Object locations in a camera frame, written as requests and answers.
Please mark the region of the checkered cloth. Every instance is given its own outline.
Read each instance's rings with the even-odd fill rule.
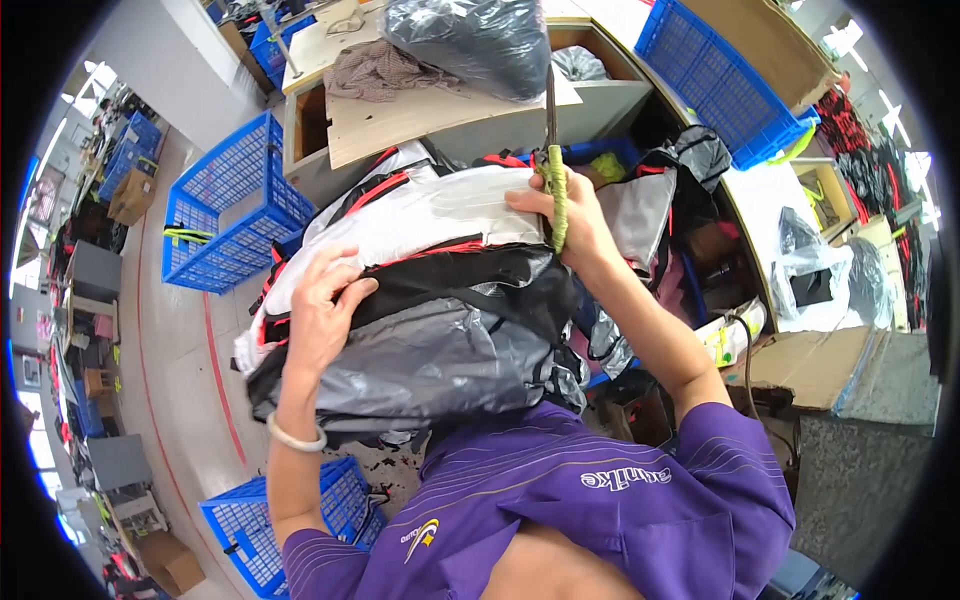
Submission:
[[[385,39],[350,46],[324,74],[326,93],[370,102],[391,102],[398,89],[436,86],[447,91],[459,79],[425,64]]]

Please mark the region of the floor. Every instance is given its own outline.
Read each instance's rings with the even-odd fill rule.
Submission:
[[[160,152],[153,206],[130,228],[122,252],[119,301],[123,389],[118,398],[127,433],[139,433],[154,472],[157,502],[174,534],[193,550],[206,581],[181,598],[256,596],[220,549],[197,504],[264,472],[266,428],[253,421],[243,377],[229,368],[233,339],[252,317],[266,272],[222,296],[168,285],[160,279],[162,230],[171,184],[202,153],[176,130]],[[310,190],[304,190],[310,197]],[[364,466],[368,481],[390,485],[395,514],[417,485],[421,456],[360,444],[341,448]],[[390,466],[391,459],[395,464]]]

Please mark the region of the scissor blade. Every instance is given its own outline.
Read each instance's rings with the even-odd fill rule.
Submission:
[[[557,143],[557,95],[553,65],[546,70],[546,144],[544,150]]]

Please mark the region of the red line on floor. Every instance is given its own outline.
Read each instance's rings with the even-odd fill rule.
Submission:
[[[164,136],[163,143],[166,144],[166,136]],[[160,146],[159,151],[156,153],[157,156],[160,156],[163,146]],[[170,480],[174,484],[174,490],[177,492],[177,498],[180,499],[180,504],[183,506],[183,510],[186,512],[187,518],[190,519],[190,524],[193,526],[193,530],[197,533],[197,536],[204,542],[204,547],[206,551],[209,552],[210,558],[213,559],[213,562],[220,568],[224,573],[224,577],[227,578],[227,582],[230,584],[230,587],[233,588],[233,591],[237,592],[237,595],[240,598],[243,598],[243,594],[240,593],[240,590],[237,589],[237,586],[233,584],[233,580],[230,579],[227,572],[224,570],[224,567],[220,564],[220,561],[217,560],[217,556],[213,553],[213,549],[210,548],[210,544],[206,542],[204,534],[200,532],[200,528],[197,527],[196,521],[193,520],[193,515],[190,513],[190,508],[186,504],[186,500],[183,499],[183,493],[180,491],[180,486],[177,485],[177,477],[174,476],[174,471],[170,467],[170,460],[167,458],[167,450],[163,447],[163,440],[160,438],[159,427],[156,426],[156,415],[154,414],[154,404],[150,399],[150,384],[147,383],[147,364],[143,359],[143,327],[141,326],[141,317],[140,317],[140,276],[143,273],[143,238],[147,234],[147,219],[150,218],[150,211],[147,211],[147,214],[143,216],[143,230],[140,232],[140,248],[137,252],[136,258],[136,333],[137,333],[137,343],[140,346],[140,372],[143,374],[143,391],[144,397],[147,399],[147,412],[150,413],[150,422],[154,426],[154,433],[156,434],[156,443],[160,447],[160,456],[163,458],[163,465],[167,467],[167,472],[170,474]]]
[[[213,364],[213,378],[217,382],[217,392],[220,393],[220,405],[224,408],[224,416],[227,418],[227,427],[230,430],[230,437],[233,439],[233,447],[237,450],[237,456],[244,468],[247,468],[247,455],[243,452],[243,446],[240,445],[240,436],[237,435],[237,428],[233,425],[233,413],[230,412],[230,403],[227,401],[227,391],[224,390],[224,378],[220,375],[220,359],[217,358],[217,345],[213,339],[213,322],[210,320],[210,295],[204,292],[204,318],[206,319],[206,345],[210,349],[210,363]]]

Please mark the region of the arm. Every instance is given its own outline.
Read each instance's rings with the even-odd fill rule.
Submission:
[[[377,282],[358,279],[360,270],[347,265],[329,269],[353,248],[320,252],[294,292],[290,316],[290,349],[283,367],[276,425],[304,442],[317,441],[315,401],[320,377],[347,342],[350,318],[360,301],[373,293]],[[334,303],[334,296],[343,290]],[[300,452],[274,439],[267,459],[267,502],[276,544],[282,548],[301,529],[325,533],[320,504],[320,452]]]
[[[620,256],[590,181],[567,169],[568,230],[563,262],[603,305],[636,357],[673,398],[677,424],[705,402],[732,406],[720,372],[682,321],[662,308]],[[531,187],[542,187],[540,176]],[[508,192],[516,210],[553,217],[553,198],[537,191]]]

